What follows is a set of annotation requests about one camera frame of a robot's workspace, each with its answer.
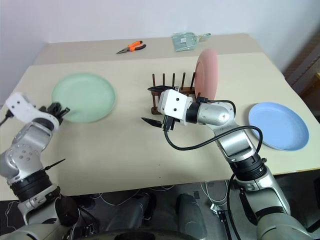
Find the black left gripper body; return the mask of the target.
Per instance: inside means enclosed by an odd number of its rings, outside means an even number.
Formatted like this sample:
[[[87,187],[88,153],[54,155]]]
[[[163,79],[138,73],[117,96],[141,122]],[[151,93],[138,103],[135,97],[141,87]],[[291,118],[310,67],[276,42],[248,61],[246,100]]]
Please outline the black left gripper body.
[[[62,117],[59,117],[60,115],[60,112],[62,111],[62,108],[61,108],[61,111],[51,111],[51,105],[49,105],[48,107],[46,106],[41,106],[39,108],[39,110],[41,112],[45,112],[45,113],[49,113],[51,115],[53,115],[58,121],[59,123],[62,123],[63,122],[63,118]]]

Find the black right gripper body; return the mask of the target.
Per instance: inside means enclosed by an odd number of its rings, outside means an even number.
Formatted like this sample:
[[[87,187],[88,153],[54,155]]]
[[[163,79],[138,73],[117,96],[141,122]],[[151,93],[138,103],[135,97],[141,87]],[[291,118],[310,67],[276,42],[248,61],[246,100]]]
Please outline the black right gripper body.
[[[173,131],[175,127],[176,119],[172,116],[165,115],[162,123],[164,131]]]

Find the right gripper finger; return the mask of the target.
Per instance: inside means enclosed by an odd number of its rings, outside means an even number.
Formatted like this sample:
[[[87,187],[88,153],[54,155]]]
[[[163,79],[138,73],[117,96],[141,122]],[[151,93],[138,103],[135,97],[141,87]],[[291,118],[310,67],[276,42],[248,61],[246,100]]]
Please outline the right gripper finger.
[[[146,117],[142,117],[141,119],[153,127],[161,128],[163,125],[162,122],[159,120],[146,118]]]
[[[164,92],[166,90],[174,90],[174,89],[175,88],[172,86],[158,85],[158,86],[149,87],[147,90],[151,92]]]

